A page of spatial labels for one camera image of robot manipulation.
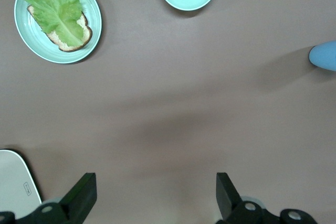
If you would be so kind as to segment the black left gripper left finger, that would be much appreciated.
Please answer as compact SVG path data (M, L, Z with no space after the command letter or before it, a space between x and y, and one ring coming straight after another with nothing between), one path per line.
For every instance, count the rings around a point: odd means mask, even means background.
M97 201L95 173L85 173L59 202L41 205L16 223L82 224Z

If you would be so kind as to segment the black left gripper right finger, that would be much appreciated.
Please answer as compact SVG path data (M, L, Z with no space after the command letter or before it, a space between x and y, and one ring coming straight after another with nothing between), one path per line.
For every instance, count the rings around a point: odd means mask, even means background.
M315 223L315 219L302 210L284 209L276 216L260 200L240 196L227 173L216 174L216 201L222 215L218 223Z

